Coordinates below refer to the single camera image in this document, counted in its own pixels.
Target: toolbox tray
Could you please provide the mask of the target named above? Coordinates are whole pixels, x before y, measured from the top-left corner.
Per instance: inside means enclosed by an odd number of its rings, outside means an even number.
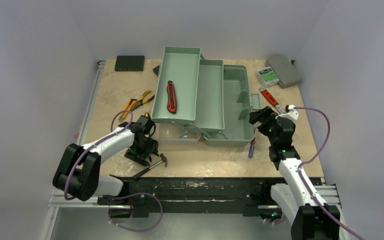
[[[199,61],[196,118],[200,132],[218,133],[225,129],[223,108],[223,60]]]
[[[151,118],[156,123],[188,125],[195,122],[201,48],[166,46],[159,68]],[[167,109],[167,83],[172,81],[177,111]]]
[[[244,147],[254,138],[254,126],[249,123],[252,110],[261,109],[260,94],[251,94],[247,69],[242,65],[224,65],[223,107],[224,130],[204,135],[209,146]]]

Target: black tool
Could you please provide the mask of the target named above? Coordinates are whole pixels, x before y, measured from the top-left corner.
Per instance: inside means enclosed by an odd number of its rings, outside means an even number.
[[[167,168],[167,158],[162,153],[159,156],[161,157],[161,161],[159,161],[159,162],[155,163],[154,165],[147,167],[147,168],[143,169],[142,171],[136,173],[133,176],[133,179],[136,180],[136,179],[140,178],[141,176],[143,176],[144,174],[146,174],[147,172],[149,172],[151,169],[155,168],[156,166],[160,165],[161,163],[165,163],[165,167]]]

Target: cable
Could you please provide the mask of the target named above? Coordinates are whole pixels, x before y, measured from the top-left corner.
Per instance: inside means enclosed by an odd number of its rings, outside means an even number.
[[[138,195],[150,196],[150,197],[154,198],[156,200],[156,202],[158,203],[158,205],[159,205],[159,217],[158,217],[158,219],[156,220],[156,222],[153,225],[151,225],[150,227],[147,227],[147,228],[143,228],[143,229],[136,229],[136,228],[130,228],[130,227],[127,227],[127,226],[123,226],[123,225],[118,224],[117,222],[113,221],[113,219],[111,218],[111,215],[110,215],[110,211],[108,210],[109,223],[112,223],[113,225],[115,225],[115,226],[117,226],[119,228],[122,228],[122,229],[125,229],[125,230],[129,230],[129,231],[132,231],[132,232],[137,232],[137,233],[146,232],[146,231],[149,231],[149,230],[155,228],[161,222],[161,219],[163,218],[163,205],[161,204],[161,201],[156,196],[154,196],[153,194],[150,194],[150,193],[147,193],[147,192],[138,192],[138,193],[133,193],[133,194],[130,194],[130,195],[127,195],[127,196],[122,196],[122,197],[113,197],[113,196],[106,196],[106,197],[110,197],[113,200],[123,200],[123,199],[128,199],[128,198],[131,198],[131,197],[134,197],[134,196],[138,196]]]
[[[349,232],[350,234],[352,234],[354,237],[360,239],[360,240],[364,240],[364,238],[360,235],[358,235],[355,231],[351,230],[349,227],[345,226],[342,222],[340,222],[338,219],[336,219],[323,205],[322,203],[317,199],[317,197],[314,195],[314,193],[312,192],[309,184],[307,183],[306,179],[304,178],[303,176],[303,173],[301,172],[302,168],[304,165],[306,164],[309,164],[311,163],[312,161],[314,161],[314,159],[317,158],[317,156],[320,154],[320,152],[323,150],[323,148],[325,147],[326,145],[326,142],[328,141],[329,139],[329,135],[331,134],[331,122],[329,121],[329,118],[328,116],[322,112],[321,110],[319,109],[316,109],[316,108],[312,108],[312,107],[303,107],[303,106],[296,106],[295,109],[304,109],[304,110],[312,110],[312,111],[316,111],[320,114],[323,115],[323,117],[326,119],[326,122],[327,122],[327,134],[326,134],[326,138],[324,139],[324,142],[323,144],[321,145],[320,149],[316,152],[316,154],[308,161],[303,161],[301,162],[300,165],[298,165],[298,175],[299,177],[301,178],[302,182],[304,183],[305,185],[305,188],[307,188],[308,192],[310,193],[310,195],[312,196],[312,199],[314,200],[314,202],[321,208],[321,210],[323,210],[323,212],[330,218],[332,219],[336,224],[338,224],[339,226],[341,226],[343,229],[345,229],[347,232]]]
[[[67,177],[67,181],[65,182],[65,187],[64,187],[64,198],[65,200],[69,201],[69,200],[73,200],[75,197],[74,196],[69,196],[69,182],[71,181],[72,177],[73,177],[73,174],[76,170],[76,167],[77,165],[79,165],[80,161],[83,159],[83,157],[90,151],[92,150],[93,148],[96,148],[99,144],[101,144],[102,142],[114,137],[114,136],[117,136],[119,134],[121,134],[122,132],[124,132],[127,128],[129,128],[130,124],[132,124],[132,121],[133,121],[133,113],[129,110],[123,110],[119,113],[117,113],[117,115],[115,115],[114,119],[112,120],[111,122],[111,132],[113,131],[113,124],[114,124],[114,120],[117,118],[117,116],[119,116],[121,113],[129,113],[130,114],[130,121],[127,123],[127,125],[125,127],[123,127],[123,129],[121,129],[120,131],[118,131],[117,133],[116,132],[113,132],[103,138],[101,138],[100,140],[96,141],[95,144],[92,144],[91,146],[89,146],[88,148],[86,148],[86,150],[84,150],[80,156],[78,156],[77,160],[75,161],[73,167],[71,168],[70,170],[70,173],[68,174],[68,177]]]

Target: pliers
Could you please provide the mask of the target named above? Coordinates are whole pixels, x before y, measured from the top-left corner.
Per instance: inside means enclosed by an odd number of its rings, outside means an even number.
[[[144,92],[139,100],[131,98],[127,102],[126,106],[124,107],[124,110],[134,111],[137,108],[139,108],[140,106],[147,104],[147,103],[151,102],[152,100],[154,100],[155,95],[152,95],[148,99],[144,99],[150,92],[151,92],[151,90],[147,90],[146,92]],[[127,117],[127,115],[128,115],[127,112],[123,112],[122,114],[120,114],[120,119],[121,120],[125,119]]]

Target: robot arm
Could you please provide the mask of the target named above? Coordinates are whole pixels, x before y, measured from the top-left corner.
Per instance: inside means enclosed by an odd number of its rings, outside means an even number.
[[[146,116],[140,116],[137,122],[132,122],[128,129],[119,133],[127,125],[120,124],[113,132],[102,138],[84,145],[70,144],[64,151],[59,166],[53,177],[52,184],[64,191],[71,169],[79,156],[91,146],[94,146],[84,155],[68,183],[68,194],[81,201],[92,196],[117,196],[123,188],[123,182],[112,176],[100,176],[101,165],[116,153],[127,149],[125,157],[149,166],[152,161],[151,154],[158,154],[158,142],[146,137],[150,133],[154,122]]]
[[[277,115],[270,107],[249,114],[250,124],[261,123],[257,129],[268,137],[270,160],[287,182],[287,184],[271,186],[270,195],[292,225],[293,240],[338,240],[339,225],[323,213],[313,197],[317,197],[318,201],[338,220],[340,219],[339,209],[336,206],[329,206],[318,194],[304,169],[298,168],[302,163],[301,158],[292,146],[294,121],[298,119],[298,112],[294,107],[286,106],[287,113],[281,115]],[[299,171],[313,195],[310,195]]]

